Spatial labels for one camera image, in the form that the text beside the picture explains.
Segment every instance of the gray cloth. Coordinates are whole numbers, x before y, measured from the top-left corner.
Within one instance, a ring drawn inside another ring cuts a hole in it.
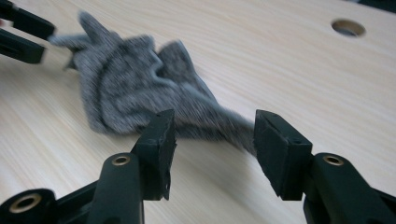
[[[49,42],[72,50],[67,67],[80,72],[94,131],[141,133],[155,114],[174,109],[177,137],[226,140],[256,155],[253,123],[217,103],[180,41],[157,54],[150,36],[123,40],[86,12],[79,22],[86,35],[52,36]]]

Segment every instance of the light wood surface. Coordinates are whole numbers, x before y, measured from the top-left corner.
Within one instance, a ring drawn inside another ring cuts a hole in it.
[[[123,37],[180,39],[221,105],[247,119],[281,115],[314,153],[348,158],[369,184],[396,195],[396,16],[346,1],[13,1],[81,33],[86,10]],[[346,18],[366,29],[337,34]],[[12,33],[27,36],[12,30]],[[0,55],[0,203],[26,189],[62,197],[97,179],[103,161],[138,135],[94,133],[70,52],[48,47],[40,65]],[[257,161],[227,143],[177,140],[170,201],[145,202],[147,223],[305,223],[301,202],[282,202]]]

